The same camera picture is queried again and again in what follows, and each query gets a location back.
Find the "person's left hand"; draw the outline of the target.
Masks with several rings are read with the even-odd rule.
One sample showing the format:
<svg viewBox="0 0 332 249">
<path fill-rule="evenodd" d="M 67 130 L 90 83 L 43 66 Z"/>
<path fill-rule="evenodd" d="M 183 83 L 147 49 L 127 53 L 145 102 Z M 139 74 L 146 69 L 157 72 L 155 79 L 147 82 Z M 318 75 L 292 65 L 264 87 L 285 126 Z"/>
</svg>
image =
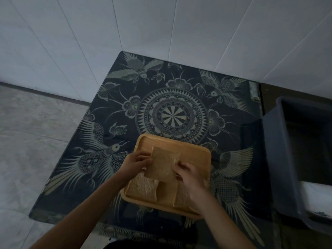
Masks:
<svg viewBox="0 0 332 249">
<path fill-rule="evenodd" d="M 115 173 L 114 177 L 122 184 L 133 179 L 138 173 L 145 170 L 147 167 L 138 167 L 136 163 L 143 159 L 151 158 L 151 153 L 148 151 L 136 151 L 130 153 L 124 159 L 122 166 Z"/>
</svg>

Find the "person's right hand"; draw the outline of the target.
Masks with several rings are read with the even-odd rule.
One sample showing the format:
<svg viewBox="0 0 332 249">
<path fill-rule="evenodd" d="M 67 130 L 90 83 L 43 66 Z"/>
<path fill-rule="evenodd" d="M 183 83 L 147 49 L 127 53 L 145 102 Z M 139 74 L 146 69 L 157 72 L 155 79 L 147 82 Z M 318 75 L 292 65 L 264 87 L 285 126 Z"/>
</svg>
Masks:
<svg viewBox="0 0 332 249">
<path fill-rule="evenodd" d="M 194 173 L 194 178 L 188 181 L 183 181 L 183 183 L 187 188 L 190 199 L 193 201 L 195 205 L 199 206 L 199 202 L 205 199 L 208 190 L 205 187 L 203 179 L 196 166 L 194 166 L 193 173 Z"/>
</svg>

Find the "brown bread slice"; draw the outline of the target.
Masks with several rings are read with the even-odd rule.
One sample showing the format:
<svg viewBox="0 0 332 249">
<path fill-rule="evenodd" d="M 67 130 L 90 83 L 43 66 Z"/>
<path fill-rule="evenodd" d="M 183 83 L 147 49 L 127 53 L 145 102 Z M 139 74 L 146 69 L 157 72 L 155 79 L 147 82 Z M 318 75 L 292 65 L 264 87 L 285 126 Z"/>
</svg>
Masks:
<svg viewBox="0 0 332 249">
<path fill-rule="evenodd" d="M 192 211 L 198 212 L 196 205 L 190 199 L 187 188 L 182 181 L 177 181 L 177 191 L 173 200 L 173 206 L 175 208 L 189 208 Z"/>
<path fill-rule="evenodd" d="M 177 180 L 173 166 L 178 164 L 180 153 L 154 146 L 150 157 L 152 163 L 144 172 L 146 178 L 164 183 L 172 183 Z"/>
<path fill-rule="evenodd" d="M 159 180 L 147 178 L 144 172 L 138 173 L 129 183 L 124 194 L 127 197 L 148 202 L 157 202 Z"/>
</svg>

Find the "person's right forearm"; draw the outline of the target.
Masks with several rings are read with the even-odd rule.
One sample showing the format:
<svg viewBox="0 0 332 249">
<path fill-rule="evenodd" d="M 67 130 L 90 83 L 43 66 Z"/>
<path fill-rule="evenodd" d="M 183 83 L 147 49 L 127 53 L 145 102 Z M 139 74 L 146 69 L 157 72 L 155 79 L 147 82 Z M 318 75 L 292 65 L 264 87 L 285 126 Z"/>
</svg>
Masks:
<svg viewBox="0 0 332 249">
<path fill-rule="evenodd" d="M 220 249 L 257 249 L 206 189 L 190 195 Z"/>
</svg>

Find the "person's left forearm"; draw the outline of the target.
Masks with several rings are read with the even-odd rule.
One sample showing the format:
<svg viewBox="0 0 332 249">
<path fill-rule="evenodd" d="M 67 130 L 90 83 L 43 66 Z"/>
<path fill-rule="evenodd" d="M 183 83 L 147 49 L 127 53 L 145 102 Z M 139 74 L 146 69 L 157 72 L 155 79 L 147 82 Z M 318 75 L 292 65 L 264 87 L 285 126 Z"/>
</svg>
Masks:
<svg viewBox="0 0 332 249">
<path fill-rule="evenodd" d="M 131 180 L 117 172 L 29 249 L 80 249 L 118 192 Z"/>
</svg>

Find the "wooden rectangular tray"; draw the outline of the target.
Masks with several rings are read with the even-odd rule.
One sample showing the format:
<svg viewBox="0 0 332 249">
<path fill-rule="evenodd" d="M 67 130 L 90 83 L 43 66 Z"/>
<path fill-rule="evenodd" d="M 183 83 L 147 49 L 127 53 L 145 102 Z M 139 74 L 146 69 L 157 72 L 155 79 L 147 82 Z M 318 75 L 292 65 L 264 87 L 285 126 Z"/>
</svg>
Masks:
<svg viewBox="0 0 332 249">
<path fill-rule="evenodd" d="M 144 150 L 151 152 L 153 147 L 159 147 L 165 150 L 180 153 L 180 161 L 188 162 L 194 166 L 197 166 L 201 176 L 206 181 L 206 187 L 209 187 L 211 153 L 207 148 L 146 133 L 138 137 L 134 151 Z M 140 199 L 139 197 L 128 196 L 126 195 L 127 188 L 128 186 L 124 187 L 120 191 L 121 197 L 124 201 L 186 216 L 194 220 L 202 219 L 202 216 L 199 213 L 194 212 L 190 207 L 174 206 L 178 192 L 177 183 L 160 182 L 156 188 L 156 202 L 146 201 L 144 199 Z"/>
</svg>

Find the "dark bird patterned tablecloth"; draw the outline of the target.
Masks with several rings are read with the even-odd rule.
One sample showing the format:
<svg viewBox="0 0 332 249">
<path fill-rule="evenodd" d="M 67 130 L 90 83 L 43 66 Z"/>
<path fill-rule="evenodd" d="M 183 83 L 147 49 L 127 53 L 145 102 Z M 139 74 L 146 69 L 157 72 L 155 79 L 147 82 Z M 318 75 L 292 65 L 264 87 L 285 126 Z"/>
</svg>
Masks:
<svg viewBox="0 0 332 249">
<path fill-rule="evenodd" d="M 29 213 L 56 224 L 120 168 L 140 135 L 203 147 L 210 190 L 259 249 L 273 249 L 258 83 L 119 53 Z"/>
</svg>

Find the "grey plastic bin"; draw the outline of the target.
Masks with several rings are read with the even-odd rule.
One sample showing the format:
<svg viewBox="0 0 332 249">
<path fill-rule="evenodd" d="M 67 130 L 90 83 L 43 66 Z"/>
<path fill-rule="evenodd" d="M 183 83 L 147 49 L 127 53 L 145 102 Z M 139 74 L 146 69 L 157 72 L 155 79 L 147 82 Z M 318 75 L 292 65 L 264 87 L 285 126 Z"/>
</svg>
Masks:
<svg viewBox="0 0 332 249">
<path fill-rule="evenodd" d="M 263 117 L 272 198 L 277 212 L 332 236 L 332 220 L 305 210 L 301 181 L 332 186 L 332 105 L 279 97 Z"/>
</svg>

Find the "white packet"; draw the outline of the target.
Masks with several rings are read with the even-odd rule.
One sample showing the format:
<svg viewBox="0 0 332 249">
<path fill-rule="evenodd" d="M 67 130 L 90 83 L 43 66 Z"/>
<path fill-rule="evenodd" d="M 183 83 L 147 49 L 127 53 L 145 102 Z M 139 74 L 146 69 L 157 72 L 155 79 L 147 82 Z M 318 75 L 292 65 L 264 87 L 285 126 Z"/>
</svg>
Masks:
<svg viewBox="0 0 332 249">
<path fill-rule="evenodd" d="M 300 185 L 305 210 L 332 220 L 332 186 L 305 181 Z"/>
</svg>

